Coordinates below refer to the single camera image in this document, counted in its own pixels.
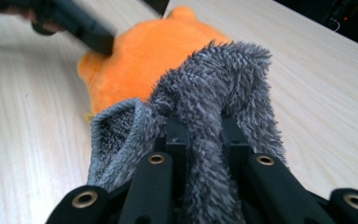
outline gray fuzzy cloth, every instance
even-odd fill
[[[238,122],[255,152],[285,162],[266,82],[269,57],[254,44],[212,42],[161,77],[147,102],[130,99],[98,114],[91,123],[88,185],[110,192],[132,179],[175,114],[187,125],[190,142],[179,222],[234,223],[239,212],[224,163],[222,112]]]

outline orange stuffed animal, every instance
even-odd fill
[[[79,61],[78,74],[88,85],[92,113],[133,97],[145,101],[166,71],[213,40],[230,42],[197,21],[192,9],[177,7],[167,19],[142,22],[118,36],[112,56],[87,53]]]

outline table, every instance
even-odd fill
[[[155,15],[136,0],[79,0],[125,32]],[[291,171],[325,198],[358,189],[358,44],[270,0],[176,1],[234,40],[270,49],[271,100]],[[45,222],[87,179],[90,126],[76,63],[87,51],[66,33],[36,35],[0,16],[0,223]]]

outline yellow tag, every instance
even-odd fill
[[[94,118],[94,115],[91,113],[85,113],[84,119],[87,121],[88,124],[91,124],[92,119]]]

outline gray towel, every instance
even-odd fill
[[[285,162],[266,81],[269,57],[254,44],[212,42],[162,76],[147,102],[130,99],[98,114],[88,185],[110,192],[130,180],[174,114],[190,142],[180,222],[234,223],[239,212],[221,147],[222,112],[238,122],[255,152]]]

